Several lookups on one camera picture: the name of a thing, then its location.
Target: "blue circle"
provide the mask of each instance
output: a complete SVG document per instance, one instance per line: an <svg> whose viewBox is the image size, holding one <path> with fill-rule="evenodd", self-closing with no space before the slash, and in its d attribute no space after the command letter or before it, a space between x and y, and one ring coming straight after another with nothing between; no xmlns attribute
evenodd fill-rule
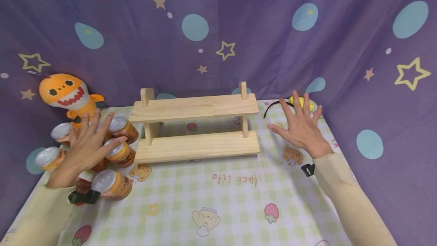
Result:
<svg viewBox="0 0 437 246"><path fill-rule="evenodd" d="M312 28L319 17L319 9L313 3L305 3L293 15L291 25L295 30L305 31Z"/></svg>
<svg viewBox="0 0 437 246"><path fill-rule="evenodd" d="M368 159L378 159L384 152L381 137L373 130L363 130L357 136L357 147Z"/></svg>
<svg viewBox="0 0 437 246"><path fill-rule="evenodd" d="M322 91L326 87L327 82L322 77L317 77L316 79L308 85L307 90L305 92L311 93L316 91Z"/></svg>
<svg viewBox="0 0 437 246"><path fill-rule="evenodd" d="M246 88L246 92L252 93L252 90L250 88ZM240 94L240 88L234 89L231 94Z"/></svg>
<svg viewBox="0 0 437 246"><path fill-rule="evenodd" d="M28 158L26 159L26 169L30 174L39 175L44 172L44 170L35 165L36 156L44 149L45 147L39 147L35 149L29 154Z"/></svg>
<svg viewBox="0 0 437 246"><path fill-rule="evenodd" d="M76 24L74 24L74 30L85 47L95 50L103 46L103 36L95 28L76 22Z"/></svg>
<svg viewBox="0 0 437 246"><path fill-rule="evenodd" d="M425 24L428 13L429 8L425 1L415 1L408 4L396 16L393 23L393 33L400 39L412 36Z"/></svg>
<svg viewBox="0 0 437 246"><path fill-rule="evenodd" d="M173 94L170 93L160 93L158 94L158 96L156 96L157 100L161 100L161 99L175 99L176 96L174 96Z"/></svg>
<svg viewBox="0 0 437 246"><path fill-rule="evenodd" d="M198 14L189 14L182 21L182 31L191 41L202 41L209 32L208 22Z"/></svg>

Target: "left hand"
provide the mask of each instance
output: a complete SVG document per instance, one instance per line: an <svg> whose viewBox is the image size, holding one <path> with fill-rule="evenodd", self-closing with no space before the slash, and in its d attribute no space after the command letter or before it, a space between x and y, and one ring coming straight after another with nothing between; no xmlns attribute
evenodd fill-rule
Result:
<svg viewBox="0 0 437 246"><path fill-rule="evenodd" d="M66 188L73 186L82 171L93 168L103 160L109 152L127 140L127 137L118 137L109 145L103 145L103 139L114 117L114 112L108 114L98 131L100 109L94 112L91 123L89 114L82 118L79 135L74 129L70 130L71 147L63 161L52 172L47 187Z"/></svg>

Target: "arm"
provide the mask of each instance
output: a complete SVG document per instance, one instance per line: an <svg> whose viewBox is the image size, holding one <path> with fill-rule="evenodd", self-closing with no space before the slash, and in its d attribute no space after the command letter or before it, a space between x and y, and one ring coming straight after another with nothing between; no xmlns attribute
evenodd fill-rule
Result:
<svg viewBox="0 0 437 246"><path fill-rule="evenodd" d="M288 130L272 124L267 127L292 145L304 148L313 158L316 179L334 203L343 229L354 246L396 245L378 212L352 176L347 163L338 154L333 154L331 146L320 133L317 122L322 115L322 106L311 117L307 93L304 94L302 106L295 90L293 100L295 115L287 103L280 99Z"/></svg>
<svg viewBox="0 0 437 246"><path fill-rule="evenodd" d="M97 109L90 124L89 115L85 114L78 136L74 128L70 130L71 147L67 156L52 172L47 185L38 188L8 245L58 245L73 207L67 197L74 191L79 174L94 167L110 150L127 140L127 137L118 137L113 144L102 146L113 116L113 112L109 113L100 129L96 131L100 120L100 110Z"/></svg>
<svg viewBox="0 0 437 246"><path fill-rule="evenodd" d="M319 186L332 200L340 222L354 246L396 245L382 218L339 154L313 160Z"/></svg>

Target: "green checkered pattern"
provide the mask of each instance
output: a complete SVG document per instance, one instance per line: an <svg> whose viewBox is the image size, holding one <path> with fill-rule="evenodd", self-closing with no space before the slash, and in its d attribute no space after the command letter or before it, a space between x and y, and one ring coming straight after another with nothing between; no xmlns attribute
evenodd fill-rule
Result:
<svg viewBox="0 0 437 246"><path fill-rule="evenodd" d="M271 107L263 119L265 103L271 102L258 101L259 114L248 119L250 130L258 135L258 155L150 164L152 173L144 182L134 183L126 199L100 200L96 205L75 208L60 245L71 245L75 232L84 225L92 227L85 244L90 246L315 246L321 240L331 246L350 245L316 178L306 177L300 169L311 163L310 156L300 150L303 162L294 166L282 158L285 147L296 148L267 129L268 123L287 128L280 105ZM130 109L109 108L106 113L115 111L116 115L128 117ZM187 129L191 122L196 123L195 131ZM324 119L319 120L319 127L333 150L341 153ZM229 117L164 123L159 136L239 130L238 120ZM129 177L132 168L119 171ZM153 203L159 207L155 216L148 213ZM272 223L264 213L270 203L279 212ZM192 217L193 211L202 208L212 208L221 217L221 222L204 237L199 235L202 232Z"/></svg>

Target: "human hand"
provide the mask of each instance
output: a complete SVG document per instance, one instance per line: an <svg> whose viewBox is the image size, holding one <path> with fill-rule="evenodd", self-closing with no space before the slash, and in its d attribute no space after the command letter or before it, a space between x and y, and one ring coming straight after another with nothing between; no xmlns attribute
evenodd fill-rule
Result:
<svg viewBox="0 0 437 246"><path fill-rule="evenodd" d="M267 125L268 129L292 145L305 149L313 159L334 153L317 127L319 117L322 115L322 106L319 105L319 107L317 107L316 113L311 118L310 96L308 93L305 93L303 98L304 103L302 109L299 102L299 94L293 90L294 110L296 111L296 115L293 115L284 99L280 98L279 103L281 103L282 110L285 113L285 117L287 117L288 129L285 130L271 123Z"/></svg>
<svg viewBox="0 0 437 246"><path fill-rule="evenodd" d="M117 140L102 146L103 139L113 117L114 112L109 113L99 130L96 131L100 120L100 109L94 112L91 123L89 122L89 114L83 116L79 135L76 134L74 128L70 130L70 150L63 161L52 172L47 187L66 188L74 185L82 171L93 168L112 149L127 140L127 137L118 137Z"/></svg>

